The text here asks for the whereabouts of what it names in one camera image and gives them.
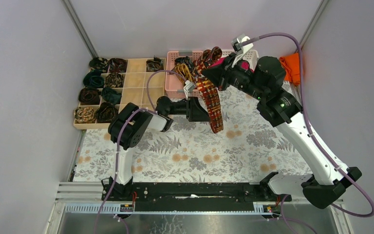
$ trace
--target gray wall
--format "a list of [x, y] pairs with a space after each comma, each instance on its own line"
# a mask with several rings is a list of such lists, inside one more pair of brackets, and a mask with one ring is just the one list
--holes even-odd
[[[374, 1], [331, 1], [305, 48], [306, 90], [312, 124], [374, 199]], [[355, 188], [349, 210], [370, 206]], [[351, 217], [356, 234], [374, 233], [374, 217]]]
[[[165, 57], [170, 50], [203, 50], [245, 33], [283, 31], [301, 39], [320, 0], [71, 0], [99, 55]], [[260, 55], [291, 53], [292, 42], [258, 42]]]
[[61, 1], [0, 1], [0, 234], [42, 233], [89, 59]]

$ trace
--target cable clip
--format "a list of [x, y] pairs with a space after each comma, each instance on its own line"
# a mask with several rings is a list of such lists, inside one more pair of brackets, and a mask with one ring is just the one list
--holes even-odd
[[309, 136], [315, 136], [316, 135], [316, 132], [312, 132], [312, 133], [309, 133]]
[[193, 82], [190, 82], [189, 80], [185, 81], [185, 86], [183, 87], [184, 94], [186, 95], [186, 98], [188, 98], [188, 94], [193, 92], [196, 85]]

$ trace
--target pink basket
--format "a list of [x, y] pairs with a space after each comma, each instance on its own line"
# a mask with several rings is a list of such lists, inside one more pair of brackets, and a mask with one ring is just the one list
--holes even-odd
[[[230, 53], [233, 53], [234, 50], [223, 50], [222, 58], [228, 56]], [[167, 53], [167, 63], [166, 70], [172, 70], [174, 68], [174, 61], [179, 57], [190, 57], [193, 61], [199, 58], [203, 54], [202, 51], [169, 51]], [[257, 63], [259, 54], [256, 50], [250, 50], [244, 56], [244, 60], [247, 60], [250, 64], [250, 68], [254, 69]], [[185, 98], [183, 84], [179, 81], [176, 75], [166, 74], [166, 85], [165, 90], [169, 98]], [[189, 94], [190, 97], [200, 97], [200, 93], [197, 89], [193, 90]]]

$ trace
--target folded tie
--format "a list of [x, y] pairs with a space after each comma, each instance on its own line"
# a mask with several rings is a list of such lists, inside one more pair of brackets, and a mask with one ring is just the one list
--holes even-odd
[[121, 72], [127, 70], [127, 61], [122, 58], [112, 58], [108, 61], [108, 72]]
[[110, 123], [118, 115], [118, 110], [108, 102], [103, 102], [95, 112], [98, 123]]
[[78, 123], [95, 123], [95, 110], [92, 107], [78, 107], [74, 110]]
[[163, 70], [163, 62], [160, 58], [154, 56], [153, 60], [147, 60], [147, 72], [156, 72], [159, 70]]
[[93, 87], [96, 89], [104, 88], [104, 78], [101, 77], [101, 70], [93, 70], [89, 72], [83, 80], [86, 87]]
[[90, 61], [90, 67], [92, 70], [101, 70], [102, 73], [106, 73], [108, 70], [108, 60], [106, 58], [93, 58]]
[[101, 96], [105, 101], [111, 103], [112, 105], [117, 105], [120, 104], [122, 95], [112, 88], [105, 87], [102, 89]]
[[98, 90], [92, 87], [83, 88], [79, 92], [78, 100], [81, 102], [81, 105], [99, 105]]
[[124, 85], [124, 77], [117, 72], [109, 74], [105, 77], [105, 86], [110, 88], [122, 88]]

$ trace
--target floral pattern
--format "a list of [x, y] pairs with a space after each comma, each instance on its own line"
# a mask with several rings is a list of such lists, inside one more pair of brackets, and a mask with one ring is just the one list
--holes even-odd
[[[290, 85], [283, 87], [290, 91]], [[272, 171], [310, 169], [293, 145], [260, 116], [257, 100], [235, 88], [219, 92], [224, 130], [173, 116], [166, 132], [147, 130], [135, 147], [133, 180], [140, 182], [258, 182]], [[107, 129], [87, 130], [74, 181], [113, 174], [116, 145]]]

